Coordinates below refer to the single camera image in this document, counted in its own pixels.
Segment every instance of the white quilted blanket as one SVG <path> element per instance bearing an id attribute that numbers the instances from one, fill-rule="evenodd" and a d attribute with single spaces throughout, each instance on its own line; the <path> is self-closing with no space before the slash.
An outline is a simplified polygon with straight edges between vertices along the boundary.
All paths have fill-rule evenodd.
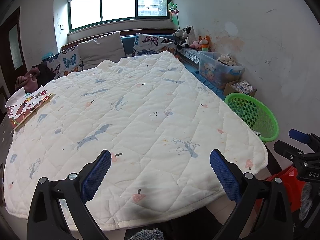
<path id="1" fill-rule="evenodd" d="M 167 51 L 106 60 L 45 88 L 56 95 L 14 133 L 5 166 L 6 208 L 17 217 L 28 218 L 42 176 L 65 179 L 103 149 L 112 165 L 86 203 L 102 230 L 174 219 L 220 197 L 213 149 L 243 172 L 268 163 L 255 133 Z"/>

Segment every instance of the wooden door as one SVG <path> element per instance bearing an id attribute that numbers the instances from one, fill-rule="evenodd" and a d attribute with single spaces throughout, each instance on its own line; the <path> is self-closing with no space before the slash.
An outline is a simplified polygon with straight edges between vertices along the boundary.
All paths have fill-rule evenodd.
<path id="1" fill-rule="evenodd" d="M 0 26 L 0 66 L 9 93 L 15 92 L 19 76 L 27 72 L 20 41 L 20 7 Z"/>

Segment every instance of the picture book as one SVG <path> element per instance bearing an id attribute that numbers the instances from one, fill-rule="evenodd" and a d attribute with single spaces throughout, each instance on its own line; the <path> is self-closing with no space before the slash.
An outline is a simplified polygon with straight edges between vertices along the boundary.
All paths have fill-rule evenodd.
<path id="1" fill-rule="evenodd" d="M 44 104 L 53 94 L 49 94 L 44 87 L 40 87 L 37 91 L 24 96 L 17 100 L 17 102 L 8 106 L 8 116 L 15 130 L 34 110 Z"/>

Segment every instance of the plastic storage box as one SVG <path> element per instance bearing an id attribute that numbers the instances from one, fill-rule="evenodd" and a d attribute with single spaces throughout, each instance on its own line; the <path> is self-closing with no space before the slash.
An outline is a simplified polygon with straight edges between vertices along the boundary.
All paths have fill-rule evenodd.
<path id="1" fill-rule="evenodd" d="M 226 84 L 238 80 L 244 72 L 244 67 L 227 66 L 216 60 L 221 56 L 218 52 L 200 51 L 199 73 L 218 89 L 224 89 Z"/>

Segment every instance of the butterfly print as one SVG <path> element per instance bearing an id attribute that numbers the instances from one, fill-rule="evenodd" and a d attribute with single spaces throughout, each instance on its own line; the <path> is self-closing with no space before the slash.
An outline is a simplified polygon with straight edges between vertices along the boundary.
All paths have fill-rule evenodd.
<path id="1" fill-rule="evenodd" d="M 139 44 L 139 35 L 136 35 L 136 38 L 134 40 L 134 44 L 138 45 Z"/>
<path id="2" fill-rule="evenodd" d="M 79 68 L 78 67 L 76 67 L 73 71 L 71 71 L 71 72 L 75 72 L 75 71 L 79 71 Z M 67 76 L 67 75 L 69 75 L 70 74 L 70 72 L 69 71 L 65 71 L 64 72 L 64 75 L 65 76 Z"/>
<path id="3" fill-rule="evenodd" d="M 65 65 L 65 68 L 69 68 L 70 65 L 74 66 L 76 64 L 76 54 L 73 54 L 70 60 L 68 60 L 67 58 L 63 58 L 63 62 Z"/>
<path id="4" fill-rule="evenodd" d="M 57 65 L 55 68 L 50 68 L 50 70 L 57 75 L 60 71 L 60 65 L 61 64 Z"/>
<path id="5" fill-rule="evenodd" d="M 143 40 L 143 42 L 148 42 L 149 44 L 150 44 L 151 42 L 153 42 L 156 46 L 159 46 L 159 45 L 158 45 L 158 38 L 155 37 L 155 36 L 147 36 L 147 37 Z"/>
<path id="6" fill-rule="evenodd" d="M 62 51 L 62 54 L 67 54 L 68 51 L 74 51 L 75 50 L 75 47 L 71 47 L 69 49 L 65 49 L 64 51 Z"/>
<path id="7" fill-rule="evenodd" d="M 165 51 L 165 50 L 167 50 L 167 51 L 169 51 L 170 53 L 172 53 L 172 54 L 174 54 L 175 53 L 175 49 L 174 48 L 167 48 L 167 47 L 162 47 L 162 49 L 160 50 L 160 52 L 163 52 L 163 51 Z"/>
<path id="8" fill-rule="evenodd" d="M 161 43 L 169 43 L 169 42 L 173 42 L 174 40 L 170 40 L 170 39 L 164 39 L 163 41 L 161 41 Z"/>
<path id="9" fill-rule="evenodd" d="M 146 50 L 146 49 L 143 49 L 142 51 L 138 52 L 137 53 L 139 56 L 142 56 L 142 55 L 151 55 L 151 54 L 157 54 L 154 49 L 150 49 L 150 50 Z"/>
<path id="10" fill-rule="evenodd" d="M 51 63 L 53 60 L 56 60 L 58 58 L 59 54 L 60 53 L 58 53 L 57 55 L 54 55 L 53 57 L 49 57 L 48 58 L 49 63 Z"/>

